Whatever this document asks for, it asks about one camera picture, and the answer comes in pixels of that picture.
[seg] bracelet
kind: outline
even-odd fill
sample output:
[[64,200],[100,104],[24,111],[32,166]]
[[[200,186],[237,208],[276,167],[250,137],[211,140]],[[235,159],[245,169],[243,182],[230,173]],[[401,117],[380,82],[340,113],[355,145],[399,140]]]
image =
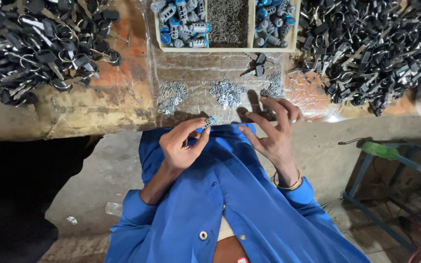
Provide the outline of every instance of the bracelet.
[[292,186],[290,186],[290,187],[281,187],[278,184],[276,184],[276,175],[272,176],[272,182],[274,182],[274,184],[277,186],[277,188],[284,189],[284,190],[295,190],[303,182],[301,180],[300,170],[297,169],[297,171],[298,171],[298,180]]

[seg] wooden tray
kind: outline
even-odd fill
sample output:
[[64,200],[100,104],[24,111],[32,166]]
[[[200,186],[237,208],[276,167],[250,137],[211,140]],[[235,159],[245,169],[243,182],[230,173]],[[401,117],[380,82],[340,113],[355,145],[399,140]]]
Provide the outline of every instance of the wooden tray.
[[[207,22],[207,1],[205,1],[205,12],[206,12],[206,22]],[[297,33],[298,33],[298,18],[300,16],[300,5],[301,0],[291,0],[290,4],[295,6],[294,18],[296,19],[295,25],[290,29],[290,32],[285,36],[284,40],[289,42],[289,45],[286,48],[254,48],[254,27],[256,19],[256,6],[254,4],[255,0],[248,0],[249,11],[248,11],[248,44],[246,48],[175,48],[168,47],[160,41],[160,22],[159,22],[159,13],[155,13],[155,29],[157,35],[157,42],[159,42],[160,49],[164,52],[295,52],[297,49]]]

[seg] wooden table surface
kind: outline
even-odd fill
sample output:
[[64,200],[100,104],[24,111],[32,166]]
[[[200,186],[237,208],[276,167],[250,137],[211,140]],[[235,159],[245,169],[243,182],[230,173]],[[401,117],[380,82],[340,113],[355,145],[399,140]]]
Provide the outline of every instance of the wooden table surface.
[[[307,120],[336,122],[374,116],[360,107],[335,105],[323,91],[319,75],[291,74],[300,54],[266,53],[265,74],[256,78],[240,77],[252,61],[245,53],[163,53],[155,37],[153,14],[140,0],[117,1],[121,20],[115,30],[130,39],[129,45],[109,39],[110,47],[120,52],[123,62],[112,67],[98,62],[100,78],[89,87],[74,85],[71,92],[57,92],[50,86],[35,90],[39,102],[13,107],[0,103],[0,141],[30,141],[147,130],[174,126],[196,116],[214,116],[217,124],[245,122],[241,113],[260,110],[261,90],[268,85],[266,76],[281,73],[286,99],[298,105]],[[209,94],[211,81],[228,78],[247,87],[242,103],[222,109]],[[169,81],[184,83],[188,98],[176,108],[175,116],[165,119],[157,113],[158,89]],[[412,92],[394,101],[384,115],[416,115]]]

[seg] concrete floor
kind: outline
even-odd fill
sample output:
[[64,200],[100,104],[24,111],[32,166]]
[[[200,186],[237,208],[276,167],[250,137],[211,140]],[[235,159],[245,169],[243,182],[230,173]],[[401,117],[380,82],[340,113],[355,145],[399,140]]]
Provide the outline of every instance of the concrete floor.
[[[264,133],[258,128],[258,135]],[[60,237],[95,236],[103,240],[118,217],[105,213],[107,202],[121,203],[129,189],[142,188],[137,149],[141,132],[106,135],[84,169],[56,196],[46,218],[59,228]],[[335,200],[345,188],[360,150],[340,141],[372,137],[374,140],[421,139],[421,117],[371,117],[337,123],[302,122],[293,134],[293,153],[302,176],[315,190],[320,204]],[[260,156],[269,176],[272,164]],[[67,217],[73,216],[77,224]]]

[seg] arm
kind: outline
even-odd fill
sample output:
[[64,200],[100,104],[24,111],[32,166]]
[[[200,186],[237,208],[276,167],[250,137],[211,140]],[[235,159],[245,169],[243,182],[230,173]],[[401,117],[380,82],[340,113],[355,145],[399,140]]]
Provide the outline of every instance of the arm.
[[302,216],[317,228],[329,228],[340,232],[331,218],[314,201],[314,191],[306,178],[299,180],[295,159],[291,153],[291,134],[295,124],[303,119],[301,110],[285,99],[261,98],[264,105],[276,112],[277,126],[272,126],[265,118],[247,112],[247,117],[254,120],[268,135],[258,138],[247,127],[239,126],[240,131],[248,138],[253,147],[266,156],[276,167],[279,176],[278,190]]
[[[152,226],[160,201],[170,185],[191,166],[209,140],[210,128],[202,133],[195,129],[204,127],[202,118],[180,123],[169,133],[162,135],[160,146],[165,159],[159,170],[142,190],[130,190],[123,201],[123,213],[110,235],[110,246],[105,262],[119,263],[134,258]],[[187,145],[188,136],[198,140]]]

